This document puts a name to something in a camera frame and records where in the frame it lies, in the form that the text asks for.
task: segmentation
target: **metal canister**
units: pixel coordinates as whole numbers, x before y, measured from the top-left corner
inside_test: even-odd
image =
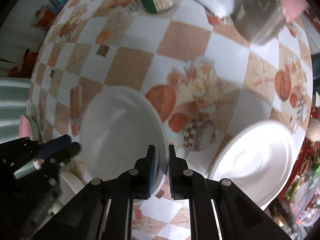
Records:
[[[234,23],[248,41],[265,44],[285,26],[286,20],[279,0],[242,0]]]
[[[242,0],[235,27],[248,41],[265,44],[307,6],[306,0]]]

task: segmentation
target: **red object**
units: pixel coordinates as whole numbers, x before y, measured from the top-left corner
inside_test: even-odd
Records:
[[[311,106],[311,112],[310,112],[310,117],[314,118],[314,119],[318,119],[318,107],[316,106]]]
[[[176,113],[173,114],[172,117],[170,118],[168,124],[170,129],[173,132],[180,132],[183,128],[183,125],[187,122],[188,116],[183,113]]]
[[[278,199],[281,199],[283,197],[283,195],[287,192],[288,188],[290,187],[291,183],[293,182],[294,178],[298,174],[298,172],[302,166],[302,163],[303,163],[304,159],[306,158],[306,155],[308,153],[309,148],[311,148],[310,144],[309,144],[309,140],[305,138],[303,141],[303,144],[302,144],[302,148],[299,152],[298,158],[292,168],[292,172],[290,174],[290,177],[289,177],[287,183],[284,185],[284,188],[281,190],[281,192],[277,196]]]
[[[76,86],[70,90],[70,120],[71,120],[71,132],[74,137],[80,133],[80,122],[81,120],[81,92],[79,86]]]
[[[146,93],[146,98],[155,107],[162,122],[170,117],[176,104],[176,92],[171,86],[154,86]]]
[[[136,216],[137,220],[141,220],[142,219],[142,211],[140,209],[134,209],[134,214]]]
[[[311,22],[311,24],[314,26],[314,28],[318,31],[318,33],[320,34],[320,24],[318,22],[316,22],[311,16],[310,14],[308,14],[308,12],[304,11],[303,14],[308,18],[308,20]]]
[[[290,95],[290,105],[295,108],[297,105],[297,101],[298,101],[298,96],[296,94],[291,94]]]
[[[35,14],[37,22],[32,26],[41,30],[47,30],[51,26],[56,16],[57,13],[53,13],[42,6],[41,9],[38,10]]]
[[[18,66],[13,67],[9,70],[8,77],[31,78],[37,57],[37,52],[30,52],[30,49],[27,49],[23,56],[22,68]]]

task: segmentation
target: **flower print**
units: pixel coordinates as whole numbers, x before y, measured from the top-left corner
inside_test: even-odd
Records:
[[[122,8],[126,8],[126,7],[128,7],[129,5],[131,5],[132,3],[136,3],[138,0],[124,0],[121,4],[120,4],[120,6],[122,7]]]
[[[288,23],[287,24],[288,30],[292,37],[296,38],[298,36],[298,30],[295,27],[294,23]]]
[[[116,42],[115,39],[118,39],[118,36],[122,38],[121,33],[124,33],[128,29],[132,23],[131,19],[131,16],[125,14],[117,14],[110,17],[106,21],[106,25],[103,30],[97,36],[96,43],[108,44],[108,42]]]
[[[205,9],[205,13],[207,15],[208,23],[212,26],[217,25],[234,25],[231,17],[223,17],[219,18],[214,16],[210,11]]]
[[[79,26],[81,21],[81,16],[87,12],[87,6],[82,7],[80,10],[74,12],[70,20],[68,20],[59,32],[59,41],[60,43],[65,43],[72,38],[72,35],[75,33],[75,30]]]
[[[45,107],[46,107],[47,97],[43,96],[39,99],[39,116],[40,116],[40,130],[44,131],[47,128],[47,123],[45,120]]]
[[[195,97],[195,103],[199,108],[206,108],[207,107],[207,103],[203,98]]]
[[[75,49],[75,51],[71,54],[70,66],[73,66],[75,63],[79,62],[81,59],[83,59],[86,56],[87,54],[84,51]]]
[[[198,112],[199,111],[198,111],[197,105],[194,101],[183,103],[177,106],[173,111],[174,114],[183,113],[183,114],[186,114],[188,117],[191,117],[192,115],[197,114]]]
[[[82,117],[87,107],[83,104],[82,89],[83,87],[80,85],[70,90],[70,123],[74,137],[80,133]]]
[[[191,65],[191,61],[187,63],[187,65],[184,67],[184,71],[186,73],[186,76],[188,80],[190,81],[193,78],[196,78],[196,68]]]
[[[188,87],[193,96],[203,96],[206,94],[204,80],[202,78],[195,78],[189,81]]]
[[[125,3],[127,0],[111,0],[108,7],[110,9],[114,9],[117,6],[121,5],[122,3]]]
[[[168,121],[169,128],[175,132],[179,133],[183,126],[186,124],[188,120],[188,116],[184,113],[175,113],[171,116],[170,120]]]
[[[295,56],[291,56],[289,63],[284,64],[285,70],[294,76],[301,90],[305,90],[304,84],[307,82],[306,73],[302,69],[300,61]]]
[[[178,90],[182,83],[188,84],[188,78],[182,74],[177,68],[172,67],[172,72],[167,77],[167,84],[171,86],[175,91]]]
[[[208,63],[204,62],[202,65],[196,67],[196,73],[199,78],[205,81],[213,81],[215,78],[214,68]]]

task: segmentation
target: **checkered tablecloth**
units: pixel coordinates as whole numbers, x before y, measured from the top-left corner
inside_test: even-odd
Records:
[[[294,132],[287,109],[297,87],[308,105],[292,134],[298,154],[311,107],[311,67],[300,19],[258,46],[245,40],[230,18],[214,17],[195,0],[174,0],[174,7],[159,15],[145,13],[139,0],[69,0],[40,49],[27,114],[44,141],[63,134],[80,141],[83,112],[103,86],[124,85],[144,95],[161,90],[167,103],[147,98],[169,142],[189,168],[206,176],[217,154],[249,125],[275,119]],[[289,79],[288,88],[276,87],[278,73]],[[171,122],[180,112],[213,121],[215,133],[205,150],[187,154],[183,148],[179,122]],[[132,227],[140,240],[190,239],[188,202],[171,200],[166,181],[157,196],[134,207]]]

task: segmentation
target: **floral pattern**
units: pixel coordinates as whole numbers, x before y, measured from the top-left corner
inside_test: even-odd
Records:
[[[40,130],[44,131],[46,129],[46,118],[45,118],[45,107],[46,107],[47,97],[42,96],[39,99],[39,115],[40,115]]]
[[[281,109],[289,121],[285,125],[295,133],[298,125],[303,123],[310,112],[307,96],[307,76],[302,69],[301,61],[291,55],[275,77],[276,93],[281,98]]]
[[[233,20],[231,19],[231,17],[219,18],[219,17],[214,16],[207,9],[205,10],[205,13],[207,15],[208,23],[211,24],[212,26],[217,26],[217,25],[231,25],[231,26],[233,26]]]
[[[96,43],[105,45],[119,44],[125,31],[133,22],[133,16],[145,14],[140,0],[109,0],[101,11],[103,14],[107,12],[110,18],[96,37]]]
[[[80,50],[80,49],[74,49],[74,51],[71,54],[70,61],[68,64],[70,66],[73,66],[77,62],[79,62],[81,59],[85,58],[87,56],[87,53]]]
[[[146,98],[156,108],[162,121],[168,122],[171,132],[180,138],[174,142],[176,147],[182,147],[184,141],[183,144],[190,150],[200,151],[216,141],[210,115],[234,101],[233,98],[224,99],[222,91],[223,80],[217,76],[214,62],[199,56],[186,63],[184,73],[172,67],[167,75],[167,84],[152,87]],[[211,133],[211,138],[206,138],[208,133]]]
[[[82,21],[81,16],[87,12],[87,6],[83,6],[80,10],[76,10],[71,15],[70,19],[62,26],[59,32],[59,43],[65,44],[75,34],[79,23]]]
[[[299,31],[293,22],[287,24],[287,28],[292,37],[297,38],[299,36]]]
[[[164,228],[165,225],[165,222],[161,222],[143,215],[141,215],[140,220],[132,220],[133,230],[145,231],[154,235],[158,234]]]
[[[82,103],[82,86],[77,86],[70,91],[70,122],[71,132],[75,137],[80,133],[81,119],[86,106]]]

